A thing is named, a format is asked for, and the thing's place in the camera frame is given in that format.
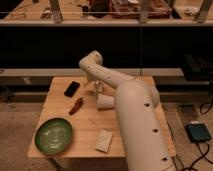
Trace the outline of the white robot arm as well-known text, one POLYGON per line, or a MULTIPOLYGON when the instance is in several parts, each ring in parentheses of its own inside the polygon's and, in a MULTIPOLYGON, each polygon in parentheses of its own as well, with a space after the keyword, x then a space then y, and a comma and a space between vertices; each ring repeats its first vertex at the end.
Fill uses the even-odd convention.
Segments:
POLYGON ((102 63, 102 55, 92 51, 79 61, 79 67, 93 80, 116 89, 114 108, 129 171, 176 171, 156 117, 157 89, 102 63))

